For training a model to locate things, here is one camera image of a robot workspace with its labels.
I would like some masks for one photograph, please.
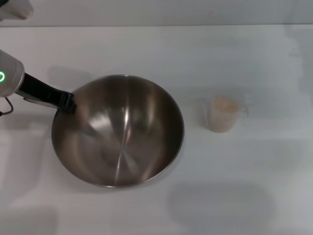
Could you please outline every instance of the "stainless steel bowl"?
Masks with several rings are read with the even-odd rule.
[[[125,187],[160,174],[184,136],[178,105],[157,84],[111,75],[73,92],[74,115],[57,112],[52,143],[62,164],[95,185]]]

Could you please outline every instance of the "white wall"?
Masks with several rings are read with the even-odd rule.
[[[31,0],[34,15],[0,26],[312,24],[312,0]]]

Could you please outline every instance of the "white table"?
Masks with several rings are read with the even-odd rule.
[[[55,110],[12,95],[14,113],[0,117],[0,234],[312,234],[312,40],[312,25],[1,28],[0,48],[51,86],[108,74],[158,83],[186,132],[179,160],[155,181],[98,188],[57,159]],[[227,134],[203,122],[215,93],[249,109]]]

